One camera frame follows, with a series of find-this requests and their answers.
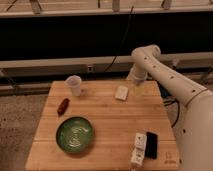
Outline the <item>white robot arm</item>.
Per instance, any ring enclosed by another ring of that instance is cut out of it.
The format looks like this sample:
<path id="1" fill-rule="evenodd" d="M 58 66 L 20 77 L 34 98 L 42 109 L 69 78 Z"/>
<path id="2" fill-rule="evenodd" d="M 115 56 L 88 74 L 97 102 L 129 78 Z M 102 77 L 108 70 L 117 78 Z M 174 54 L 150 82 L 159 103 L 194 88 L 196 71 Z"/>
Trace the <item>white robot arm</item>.
<path id="1" fill-rule="evenodd" d="M 138 47 L 128 79 L 140 85 L 150 74 L 185 108 L 178 171 L 213 171 L 213 91 L 162 64 L 160 47 Z"/>

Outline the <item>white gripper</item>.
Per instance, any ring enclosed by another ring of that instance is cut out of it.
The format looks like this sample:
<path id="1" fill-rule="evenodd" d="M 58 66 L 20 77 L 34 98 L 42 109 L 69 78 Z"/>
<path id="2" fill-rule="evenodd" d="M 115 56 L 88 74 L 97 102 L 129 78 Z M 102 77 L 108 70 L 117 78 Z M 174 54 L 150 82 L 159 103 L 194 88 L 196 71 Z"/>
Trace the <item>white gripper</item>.
<path id="1" fill-rule="evenodd" d="M 140 85 L 147 78 L 147 72 L 138 66 L 134 65 L 127 76 L 127 79 L 130 80 L 133 84 L 134 95 L 140 97 L 143 93 L 142 86 Z"/>

